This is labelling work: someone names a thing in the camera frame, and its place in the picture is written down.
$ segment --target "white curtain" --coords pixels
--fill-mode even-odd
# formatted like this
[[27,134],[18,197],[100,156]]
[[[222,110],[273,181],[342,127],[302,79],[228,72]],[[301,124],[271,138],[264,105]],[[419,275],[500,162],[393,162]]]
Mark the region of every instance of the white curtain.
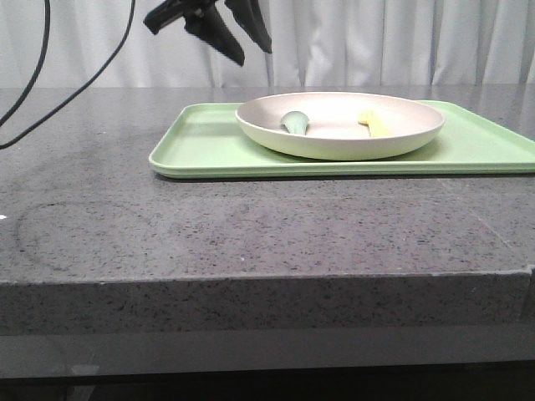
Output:
[[[260,0],[273,55],[217,2],[245,50],[243,68],[183,29],[143,25],[138,0],[101,87],[343,86],[535,83],[535,0]],[[51,0],[37,87],[79,87],[120,41],[130,0]],[[38,58],[43,1],[0,0],[0,87],[23,87]]]

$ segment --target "gray countertop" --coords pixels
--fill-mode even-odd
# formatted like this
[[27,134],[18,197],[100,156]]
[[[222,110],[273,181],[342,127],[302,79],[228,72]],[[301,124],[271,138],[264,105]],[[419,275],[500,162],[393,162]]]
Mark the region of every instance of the gray countertop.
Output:
[[[533,85],[333,89],[449,101],[535,139]],[[148,154],[185,106],[298,90],[88,89],[1,151],[0,335],[535,317],[533,174],[178,181],[151,171]],[[36,89],[3,141],[67,94]],[[0,109],[17,96],[0,90]]]

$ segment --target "plastic tray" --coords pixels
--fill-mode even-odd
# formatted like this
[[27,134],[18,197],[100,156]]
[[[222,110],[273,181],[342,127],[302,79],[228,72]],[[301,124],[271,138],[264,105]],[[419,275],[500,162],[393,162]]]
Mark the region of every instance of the plastic tray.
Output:
[[535,172],[535,142],[455,104],[422,100],[446,115],[428,145],[381,160],[322,161],[269,150],[237,125],[239,104],[193,104],[152,150],[151,168],[175,179],[314,175],[506,174]]

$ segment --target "wire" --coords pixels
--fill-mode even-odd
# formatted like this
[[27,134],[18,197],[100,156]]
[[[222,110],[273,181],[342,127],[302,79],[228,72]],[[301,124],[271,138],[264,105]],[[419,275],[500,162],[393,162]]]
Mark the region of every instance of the wire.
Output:
[[[48,7],[45,7],[45,14],[48,14],[48,16],[45,16],[46,19],[50,19],[50,8],[49,8],[49,0],[44,0],[45,5],[48,4]],[[66,100],[64,100],[61,104],[56,106],[54,109],[52,109],[49,113],[47,113],[42,119],[32,124],[30,127],[26,128],[21,134],[13,138],[12,140],[6,142],[5,144],[0,144],[0,150],[6,149],[9,146],[15,145],[19,140],[24,138],[26,135],[28,135],[30,132],[32,132],[34,129],[39,127],[42,123],[44,123],[46,120],[48,120],[50,117],[58,113],[63,107],[65,107],[67,104],[69,104],[74,98],[76,98],[79,94],[84,92],[103,72],[104,70],[110,65],[110,63],[113,61],[117,53],[123,48],[123,45],[126,42],[126,39],[128,38],[128,35],[130,33],[130,28],[132,27],[132,21],[134,20],[134,10],[135,10],[135,0],[131,0],[130,5],[130,15],[128,17],[128,24],[126,25],[125,33],[123,34],[123,38],[120,40],[119,45],[115,49],[115,51],[110,55],[110,57],[105,61],[105,63],[100,67],[100,69],[87,81],[84,85],[82,85],[79,89],[77,89],[74,93],[72,93]],[[41,49],[41,53],[44,59],[44,54],[46,54],[46,44]]]
[[44,32],[43,32],[43,43],[41,44],[41,54],[39,55],[39,60],[37,62],[37,66],[35,67],[35,70],[33,71],[32,78],[29,80],[28,84],[26,85],[26,88],[24,88],[24,91],[21,93],[20,97],[17,99],[15,104],[12,106],[11,109],[7,111],[7,113],[0,119],[0,127],[8,121],[8,119],[17,111],[17,109],[20,107],[20,105],[24,102],[28,94],[33,88],[33,85],[35,84],[35,81],[37,81],[37,78],[39,74],[41,73],[41,68],[44,64],[44,58],[47,55],[47,49],[48,49],[48,37],[50,36],[50,1],[44,0]]

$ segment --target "white plate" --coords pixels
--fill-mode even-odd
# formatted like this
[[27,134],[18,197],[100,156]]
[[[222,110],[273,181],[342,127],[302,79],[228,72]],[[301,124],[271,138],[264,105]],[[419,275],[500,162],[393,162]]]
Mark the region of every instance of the white plate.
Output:
[[[362,111],[373,109],[390,136],[370,138],[358,124]],[[309,117],[305,136],[289,134],[281,118],[298,110]],[[444,115],[413,100],[378,94],[305,92],[277,94],[241,104],[236,117],[243,132],[269,149],[323,160],[371,160],[402,155],[431,142]]]

